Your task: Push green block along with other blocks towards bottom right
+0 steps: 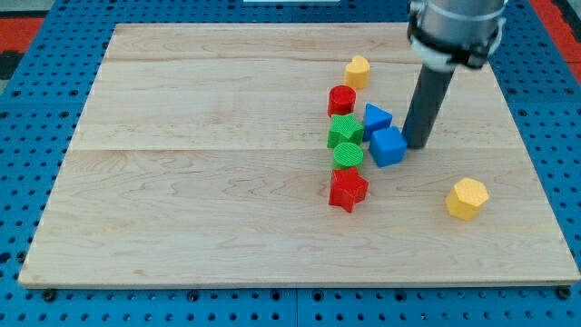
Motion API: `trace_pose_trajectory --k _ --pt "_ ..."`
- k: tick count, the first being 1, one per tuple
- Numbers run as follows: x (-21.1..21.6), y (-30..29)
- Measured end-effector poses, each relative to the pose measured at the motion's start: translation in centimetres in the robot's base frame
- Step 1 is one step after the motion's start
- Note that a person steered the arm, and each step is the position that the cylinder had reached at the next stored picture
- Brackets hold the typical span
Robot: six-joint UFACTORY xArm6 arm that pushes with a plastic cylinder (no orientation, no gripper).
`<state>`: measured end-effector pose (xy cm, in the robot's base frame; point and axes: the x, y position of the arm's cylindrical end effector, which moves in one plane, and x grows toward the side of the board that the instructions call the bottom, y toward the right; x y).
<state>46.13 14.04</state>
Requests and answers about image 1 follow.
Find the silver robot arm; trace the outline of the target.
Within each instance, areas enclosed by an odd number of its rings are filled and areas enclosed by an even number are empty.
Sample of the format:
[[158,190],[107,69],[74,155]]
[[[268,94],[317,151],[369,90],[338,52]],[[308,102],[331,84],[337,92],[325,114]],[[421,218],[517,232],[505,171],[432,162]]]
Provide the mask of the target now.
[[477,70],[497,50],[506,0],[411,0],[407,38],[422,66],[402,134],[426,146],[455,69]]

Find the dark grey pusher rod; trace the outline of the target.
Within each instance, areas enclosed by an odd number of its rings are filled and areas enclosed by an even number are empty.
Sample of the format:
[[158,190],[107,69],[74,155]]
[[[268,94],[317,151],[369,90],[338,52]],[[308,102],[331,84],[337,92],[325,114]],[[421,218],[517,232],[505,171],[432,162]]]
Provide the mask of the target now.
[[453,71],[440,72],[422,65],[402,128],[408,148],[426,146],[453,74]]

